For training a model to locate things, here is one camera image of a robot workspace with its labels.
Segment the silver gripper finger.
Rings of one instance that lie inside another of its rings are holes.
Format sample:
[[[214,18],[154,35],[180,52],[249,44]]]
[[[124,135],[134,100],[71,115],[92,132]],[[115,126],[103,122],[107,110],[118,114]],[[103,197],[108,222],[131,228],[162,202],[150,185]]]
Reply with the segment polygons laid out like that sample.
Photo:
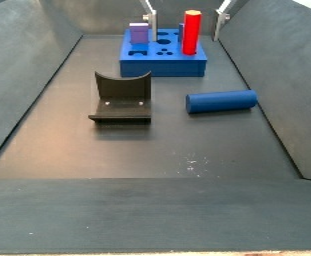
[[[223,0],[219,8],[215,10],[215,25],[212,30],[212,40],[216,41],[219,38],[219,32],[225,22],[230,19],[230,9],[233,8],[237,0]]]
[[[156,10],[152,8],[150,0],[139,0],[146,14],[143,15],[143,20],[148,22],[151,26],[151,36],[152,41],[158,40],[158,13]]]

